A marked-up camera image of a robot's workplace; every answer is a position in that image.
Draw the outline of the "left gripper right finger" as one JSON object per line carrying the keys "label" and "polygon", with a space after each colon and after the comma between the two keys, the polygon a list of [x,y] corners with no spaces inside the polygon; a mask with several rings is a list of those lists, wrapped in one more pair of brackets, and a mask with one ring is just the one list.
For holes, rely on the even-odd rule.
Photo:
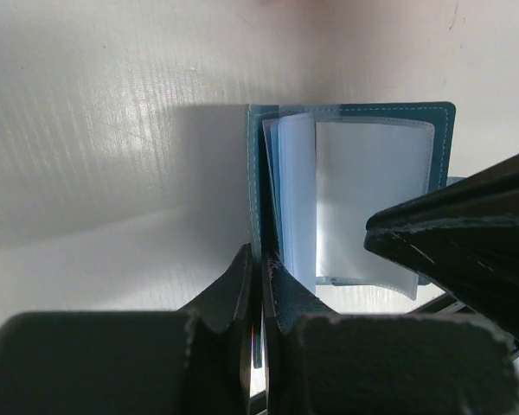
{"label": "left gripper right finger", "polygon": [[519,414],[506,337],[473,315],[342,315],[262,259],[271,414]]}

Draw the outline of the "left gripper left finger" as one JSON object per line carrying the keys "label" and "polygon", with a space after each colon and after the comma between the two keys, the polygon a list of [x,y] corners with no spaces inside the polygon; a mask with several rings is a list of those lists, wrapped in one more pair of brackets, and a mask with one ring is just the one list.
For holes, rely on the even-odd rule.
{"label": "left gripper left finger", "polygon": [[246,414],[253,255],[176,311],[52,311],[0,327],[0,414]]}

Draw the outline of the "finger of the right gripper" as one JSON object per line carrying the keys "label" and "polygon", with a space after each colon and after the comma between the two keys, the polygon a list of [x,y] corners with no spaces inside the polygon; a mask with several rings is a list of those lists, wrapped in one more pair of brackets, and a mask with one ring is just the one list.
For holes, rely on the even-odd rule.
{"label": "finger of the right gripper", "polygon": [[519,154],[374,214],[364,247],[419,272],[519,340]]}

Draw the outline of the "blue leather card holder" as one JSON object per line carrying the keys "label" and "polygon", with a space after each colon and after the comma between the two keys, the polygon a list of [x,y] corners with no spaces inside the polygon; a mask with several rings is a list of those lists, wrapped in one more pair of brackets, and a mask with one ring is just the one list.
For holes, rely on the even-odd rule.
{"label": "blue leather card holder", "polygon": [[327,313],[326,290],[373,286],[414,300],[428,284],[368,252],[366,224],[449,183],[455,117],[450,102],[247,107],[252,250],[270,260],[278,331]]}

